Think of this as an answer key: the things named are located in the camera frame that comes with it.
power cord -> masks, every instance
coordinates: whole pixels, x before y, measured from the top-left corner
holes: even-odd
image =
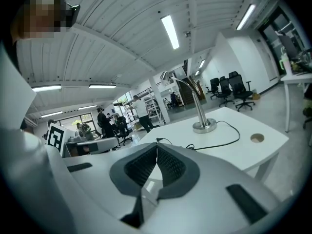
[[[226,121],[223,121],[223,120],[217,121],[217,123],[219,123],[219,122],[227,123]],[[233,144],[233,143],[239,141],[239,139],[240,139],[240,133],[239,133],[239,131],[238,131],[234,126],[230,125],[229,123],[227,123],[227,124],[228,124],[230,127],[232,127],[233,129],[235,129],[235,131],[237,131],[237,133],[238,133],[238,138],[237,138],[236,140],[231,141],[231,142],[226,143],[226,144],[221,144],[221,145],[216,145],[216,146],[207,146],[207,147],[201,147],[201,148],[196,148],[196,149],[195,149],[195,146],[194,146],[193,144],[189,144],[186,148],[196,151],[196,150],[202,150],[202,149],[207,149],[207,148],[214,148],[214,147],[220,147],[220,146],[227,146],[227,145],[230,145],[230,144]]]
[[[170,142],[170,144],[172,144],[172,143],[171,143],[171,141],[170,141],[170,140],[168,140],[167,138],[156,138],[156,141],[157,141],[157,142],[160,142],[162,139],[165,139],[165,140],[169,141],[169,142]]]

lamp base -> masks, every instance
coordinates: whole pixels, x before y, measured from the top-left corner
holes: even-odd
[[[210,122],[210,125],[206,127],[201,127],[200,122],[196,122],[193,124],[193,131],[197,134],[206,134],[214,129],[216,129],[216,120],[215,119],[207,119],[207,122]]]

round cable hole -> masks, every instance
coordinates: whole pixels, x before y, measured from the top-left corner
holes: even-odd
[[[264,136],[262,134],[253,134],[250,136],[250,140],[254,143],[261,143],[264,141]]]

computer monitor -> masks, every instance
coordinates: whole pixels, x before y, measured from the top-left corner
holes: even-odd
[[[291,38],[288,36],[278,36],[278,38],[282,42],[282,45],[285,47],[289,59],[295,59],[298,56],[299,51],[292,42]]]

desk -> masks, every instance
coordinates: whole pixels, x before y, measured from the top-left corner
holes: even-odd
[[[207,118],[216,121],[223,120],[234,126],[240,132],[240,140],[222,147],[199,150],[198,152],[224,159],[242,171],[249,171],[259,166],[255,178],[264,181],[269,175],[279,152],[288,137],[277,130],[235,110],[223,107],[206,114]],[[196,134],[192,125],[198,121],[198,117],[183,120],[177,123],[152,129],[140,142],[155,142],[156,138],[167,138],[173,145],[186,147],[194,144],[195,148],[214,146],[228,143],[238,138],[237,132],[224,122],[218,123],[217,128],[207,134]],[[254,143],[250,137],[252,134],[264,135],[261,143]],[[158,166],[153,170],[150,178],[162,180]]]
[[[305,75],[292,75],[292,76],[284,76],[281,81],[284,82],[285,87],[285,95],[286,95],[286,126],[285,132],[288,133],[289,131],[289,121],[290,121],[290,114],[291,114],[291,102],[289,98],[289,89],[288,84],[299,84],[299,83],[312,83],[312,74],[305,74]]]

